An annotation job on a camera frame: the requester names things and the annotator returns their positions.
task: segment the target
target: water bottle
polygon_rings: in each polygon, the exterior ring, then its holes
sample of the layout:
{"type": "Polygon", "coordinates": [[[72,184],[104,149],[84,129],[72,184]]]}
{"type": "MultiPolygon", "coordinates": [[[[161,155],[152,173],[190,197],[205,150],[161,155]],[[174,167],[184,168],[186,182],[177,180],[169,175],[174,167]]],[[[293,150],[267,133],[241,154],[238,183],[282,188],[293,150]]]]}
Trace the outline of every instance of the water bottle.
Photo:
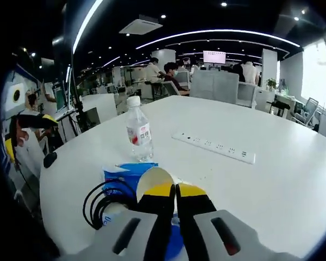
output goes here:
{"type": "Polygon", "coordinates": [[[127,106],[127,132],[134,157],[140,162],[149,161],[153,156],[152,137],[148,120],[140,109],[140,97],[129,97],[127,106]]]}

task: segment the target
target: power strip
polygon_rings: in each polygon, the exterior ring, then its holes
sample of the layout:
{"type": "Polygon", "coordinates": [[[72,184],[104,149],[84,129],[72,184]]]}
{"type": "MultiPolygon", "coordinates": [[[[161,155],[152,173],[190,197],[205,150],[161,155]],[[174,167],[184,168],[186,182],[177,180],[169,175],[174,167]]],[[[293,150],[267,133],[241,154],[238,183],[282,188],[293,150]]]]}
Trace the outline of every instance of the power strip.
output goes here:
{"type": "Polygon", "coordinates": [[[240,150],[234,147],[225,146],[222,144],[222,142],[213,142],[207,139],[189,135],[184,132],[175,133],[174,135],[172,135],[172,138],[233,159],[237,159],[250,164],[255,164],[255,153],[240,150]]]}

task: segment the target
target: curved led light strip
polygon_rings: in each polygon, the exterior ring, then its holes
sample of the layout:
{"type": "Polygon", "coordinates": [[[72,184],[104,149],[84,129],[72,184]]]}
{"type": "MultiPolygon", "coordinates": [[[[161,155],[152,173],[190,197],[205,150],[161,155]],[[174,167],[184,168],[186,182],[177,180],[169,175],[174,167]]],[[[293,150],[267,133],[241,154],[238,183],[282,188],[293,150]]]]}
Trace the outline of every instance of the curved led light strip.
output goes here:
{"type": "Polygon", "coordinates": [[[277,37],[277,36],[274,36],[274,35],[271,35],[271,34],[264,34],[264,33],[253,32],[253,31],[246,31],[246,30],[235,30],[235,29],[212,29],[212,30],[192,31],[192,32],[187,32],[187,33],[182,33],[182,34],[174,34],[174,35],[167,36],[167,37],[164,37],[164,38],[161,38],[161,39],[157,39],[157,40],[152,41],[152,42],[148,42],[148,43],[146,43],[146,44],[144,44],[142,46],[137,47],[136,49],[138,50],[138,49],[140,49],[142,47],[154,44],[156,42],[171,39],[171,38],[174,38],[174,37],[190,35],[190,34],[199,34],[199,33],[245,33],[245,34],[256,34],[256,35],[261,35],[261,36],[266,36],[266,37],[269,37],[269,38],[273,38],[273,39],[276,39],[276,40],[279,40],[279,41],[282,41],[282,42],[287,42],[288,44],[294,45],[296,47],[300,47],[300,45],[298,45],[298,44],[296,44],[294,42],[288,41],[286,39],[283,39],[283,38],[280,38],[280,37],[277,37]]]}
{"type": "MultiPolygon", "coordinates": [[[[179,56],[194,55],[194,54],[203,54],[203,53],[183,53],[183,54],[180,54],[179,56]]],[[[247,55],[247,54],[243,54],[243,53],[227,53],[227,52],[226,52],[226,54],[241,55],[241,56],[247,55]]],[[[254,55],[247,55],[247,56],[262,59],[262,57],[259,57],[259,56],[254,56],[254,55]]]]}
{"type": "Polygon", "coordinates": [[[242,61],[242,60],[237,60],[237,59],[226,59],[227,61],[242,61]]]}
{"type": "Polygon", "coordinates": [[[137,64],[146,63],[147,61],[149,61],[149,60],[145,60],[145,61],[139,61],[138,63],[134,63],[134,64],[132,64],[131,66],[133,66],[133,65],[137,65],[137,64]]]}
{"type": "Polygon", "coordinates": [[[105,66],[111,64],[113,61],[116,61],[119,57],[116,57],[115,59],[109,61],[108,63],[104,64],[102,67],[105,67],[105,66]]]}
{"type": "Polygon", "coordinates": [[[89,9],[88,14],[86,15],[85,20],[83,20],[80,29],[78,30],[74,45],[72,47],[72,54],[75,54],[76,48],[78,46],[78,43],[81,39],[81,36],[83,34],[83,31],[86,29],[86,26],[88,24],[88,22],[91,20],[93,14],[95,13],[95,11],[98,9],[98,7],[100,6],[100,4],[102,3],[103,0],[96,0],[94,2],[94,4],[92,5],[91,9],[89,9]]]}
{"type": "MultiPolygon", "coordinates": [[[[165,47],[168,47],[168,46],[174,46],[174,45],[179,45],[179,44],[189,44],[191,42],[204,42],[204,40],[192,40],[192,41],[185,41],[185,42],[177,42],[177,43],[171,43],[169,45],[166,45],[165,47]]],[[[287,50],[284,50],[284,49],[281,49],[281,48],[277,48],[277,47],[274,47],[272,45],[266,45],[264,43],[260,43],[260,42],[252,42],[252,41],[244,41],[244,40],[235,40],[235,39],[210,39],[210,41],[227,41],[227,42],[245,42],[247,44],[253,44],[253,45],[262,45],[262,46],[266,46],[266,47],[269,47],[269,48],[272,48],[272,49],[276,49],[276,50],[279,50],[279,51],[283,51],[285,52],[286,54],[284,55],[283,58],[285,58],[286,56],[288,56],[290,54],[290,52],[288,52],[287,50]]]]}

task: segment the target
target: potted plant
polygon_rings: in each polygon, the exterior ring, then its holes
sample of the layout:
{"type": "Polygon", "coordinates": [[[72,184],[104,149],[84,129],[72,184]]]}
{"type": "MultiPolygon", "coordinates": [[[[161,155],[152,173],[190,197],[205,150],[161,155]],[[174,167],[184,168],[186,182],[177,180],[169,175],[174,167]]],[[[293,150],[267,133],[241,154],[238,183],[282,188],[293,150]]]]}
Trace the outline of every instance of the potted plant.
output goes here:
{"type": "Polygon", "coordinates": [[[273,78],[267,80],[267,89],[273,91],[277,88],[277,81],[273,78]]]}

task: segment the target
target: ceiling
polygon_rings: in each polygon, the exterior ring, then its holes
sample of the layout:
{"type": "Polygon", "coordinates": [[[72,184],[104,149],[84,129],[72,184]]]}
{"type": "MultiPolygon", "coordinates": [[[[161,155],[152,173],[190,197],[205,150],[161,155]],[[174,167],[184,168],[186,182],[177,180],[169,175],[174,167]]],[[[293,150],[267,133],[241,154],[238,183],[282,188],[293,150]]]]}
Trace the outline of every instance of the ceiling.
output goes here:
{"type": "MultiPolygon", "coordinates": [[[[38,22],[30,25],[24,35],[24,45],[42,57],[53,58],[52,39],[64,29],[65,39],[71,46],[94,0],[86,1],[89,2],[86,4],[81,0],[69,2],[64,21],[61,10],[65,0],[48,2],[50,4],[45,9],[36,7],[36,15],[32,18],[38,22]],[[43,31],[40,29],[40,32],[44,32],[42,37],[36,36],[38,28],[42,28],[43,31]]],[[[157,48],[174,49],[178,58],[183,53],[213,51],[218,48],[226,53],[260,57],[263,48],[275,47],[281,60],[302,51],[302,46],[320,38],[326,30],[323,20],[303,1],[227,0],[226,7],[222,7],[221,2],[223,1],[165,0],[158,3],[152,0],[103,0],[81,36],[73,57],[74,71],[79,74],[82,69],[90,67],[92,69],[88,73],[91,73],[118,56],[119,59],[105,66],[103,70],[109,70],[113,66],[131,65],[147,60],[157,48]],[[166,15],[165,19],[161,18],[162,14],[166,15]],[[126,36],[119,33],[130,22],[139,18],[139,15],[152,17],[163,26],[145,35],[126,36]],[[295,16],[299,17],[299,21],[294,20],[295,16]],[[184,35],[136,49],[170,35],[209,29],[260,32],[295,42],[301,47],[266,36],[227,32],[184,35]]],[[[228,56],[229,59],[241,59],[240,55],[228,56]]],[[[261,63],[258,58],[253,61],[261,63]]]]}

